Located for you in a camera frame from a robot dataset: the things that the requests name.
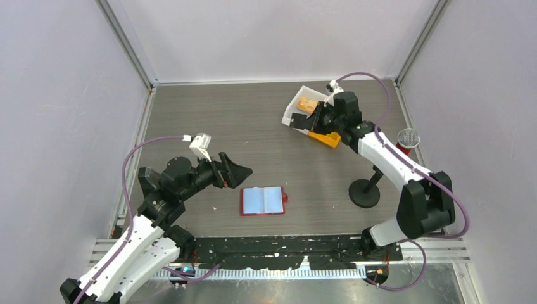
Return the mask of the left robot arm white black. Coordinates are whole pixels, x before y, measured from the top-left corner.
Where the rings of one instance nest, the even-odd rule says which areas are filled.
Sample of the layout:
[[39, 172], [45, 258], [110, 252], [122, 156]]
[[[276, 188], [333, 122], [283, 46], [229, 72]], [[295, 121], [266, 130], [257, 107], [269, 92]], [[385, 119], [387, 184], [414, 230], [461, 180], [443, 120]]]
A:
[[160, 269], [175, 260], [189, 261], [194, 236], [175, 224], [186, 210], [186, 200], [208, 186], [235, 189], [253, 173], [224, 152], [219, 157], [200, 158], [196, 167], [188, 158], [172, 158], [161, 173], [140, 168], [142, 205], [129, 228], [95, 266], [60, 286], [65, 303], [127, 303]]

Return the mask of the red card holder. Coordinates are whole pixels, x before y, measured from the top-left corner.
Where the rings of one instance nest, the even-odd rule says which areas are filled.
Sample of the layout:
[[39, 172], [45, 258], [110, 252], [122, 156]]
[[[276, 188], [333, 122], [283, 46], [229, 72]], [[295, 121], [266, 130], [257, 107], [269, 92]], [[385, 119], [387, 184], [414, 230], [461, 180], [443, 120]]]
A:
[[283, 215], [288, 195], [281, 186], [249, 187], [240, 191], [240, 216]]

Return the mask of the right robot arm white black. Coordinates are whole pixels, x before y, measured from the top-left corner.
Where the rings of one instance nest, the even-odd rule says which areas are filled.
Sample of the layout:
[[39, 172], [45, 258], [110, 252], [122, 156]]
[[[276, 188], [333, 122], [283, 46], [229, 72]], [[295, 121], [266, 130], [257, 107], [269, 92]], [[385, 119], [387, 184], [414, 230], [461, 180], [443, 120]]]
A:
[[353, 92], [338, 92], [333, 101], [319, 101], [312, 114], [294, 117], [294, 126], [318, 134], [336, 132], [342, 142], [366, 158], [400, 191], [396, 215], [362, 232], [365, 257], [377, 260], [387, 245], [417, 239], [454, 223], [452, 182], [444, 172], [433, 173], [410, 159], [371, 121], [362, 120]]

